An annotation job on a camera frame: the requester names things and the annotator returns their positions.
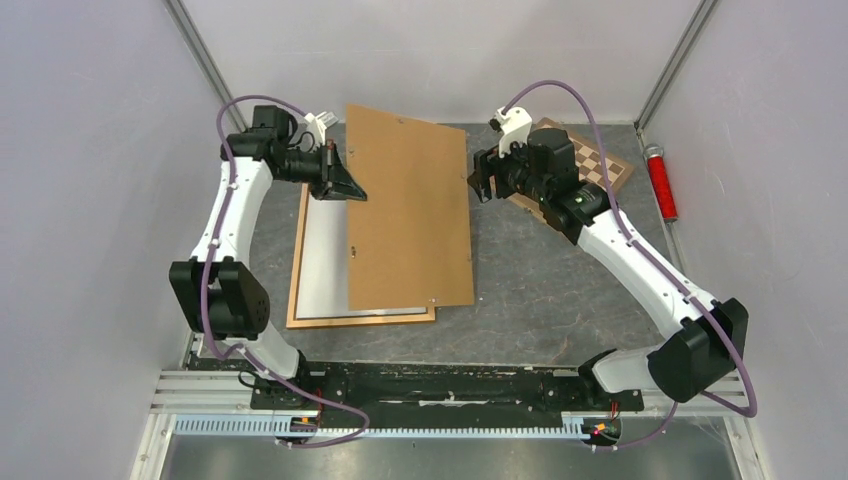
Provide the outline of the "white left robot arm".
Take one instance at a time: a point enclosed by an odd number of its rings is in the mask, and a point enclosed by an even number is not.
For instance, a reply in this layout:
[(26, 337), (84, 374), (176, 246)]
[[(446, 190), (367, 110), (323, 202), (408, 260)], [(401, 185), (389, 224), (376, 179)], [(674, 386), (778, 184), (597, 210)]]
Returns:
[(263, 97), (243, 131), (221, 134), (221, 178), (201, 238), (175, 261), (170, 285), (190, 329), (218, 360), (241, 355), (255, 372), (277, 380), (276, 396), (291, 408), (314, 393), (304, 354), (270, 321), (267, 290), (249, 267), (259, 210), (275, 181), (301, 184), (319, 201), (364, 201), (365, 190), (341, 160), (326, 130), (331, 112), (304, 113)]

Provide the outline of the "landscape photo print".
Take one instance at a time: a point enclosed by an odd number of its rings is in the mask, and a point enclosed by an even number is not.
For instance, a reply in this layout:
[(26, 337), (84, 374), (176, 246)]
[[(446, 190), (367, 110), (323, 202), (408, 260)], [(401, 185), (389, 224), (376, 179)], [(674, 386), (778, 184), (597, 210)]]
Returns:
[(371, 319), (425, 314), (427, 309), (352, 310), (348, 300), (347, 203), (307, 197), (295, 319)]

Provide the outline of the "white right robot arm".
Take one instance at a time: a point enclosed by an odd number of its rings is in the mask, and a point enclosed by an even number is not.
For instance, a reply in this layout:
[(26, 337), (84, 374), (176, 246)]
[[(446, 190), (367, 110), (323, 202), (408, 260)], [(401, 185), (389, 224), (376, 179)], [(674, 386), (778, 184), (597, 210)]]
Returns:
[(657, 346), (609, 350), (586, 361), (580, 400), (602, 408), (625, 390), (659, 390), (685, 403), (707, 395), (741, 360), (749, 315), (735, 298), (697, 288), (641, 236), (600, 186), (579, 177), (566, 131), (540, 129), (527, 142), (479, 150), (469, 186), (482, 202), (524, 196), (544, 221), (603, 265), (663, 337)]

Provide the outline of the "brown backing board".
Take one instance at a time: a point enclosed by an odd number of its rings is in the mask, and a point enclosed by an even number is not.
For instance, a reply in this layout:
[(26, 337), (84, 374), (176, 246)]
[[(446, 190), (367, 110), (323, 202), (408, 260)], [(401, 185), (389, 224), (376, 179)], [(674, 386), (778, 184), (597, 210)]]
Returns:
[(465, 131), (350, 104), (346, 148), (350, 308), (473, 304)]

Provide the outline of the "wooden picture frame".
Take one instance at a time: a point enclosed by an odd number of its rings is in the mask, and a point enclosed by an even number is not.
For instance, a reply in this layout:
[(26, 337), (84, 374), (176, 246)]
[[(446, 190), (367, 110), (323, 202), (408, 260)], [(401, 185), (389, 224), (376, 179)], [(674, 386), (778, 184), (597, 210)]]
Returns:
[(436, 320), (433, 307), (351, 309), (348, 297), (350, 258), (347, 204), (316, 200), (304, 186), (286, 311), (288, 329), (401, 325)]

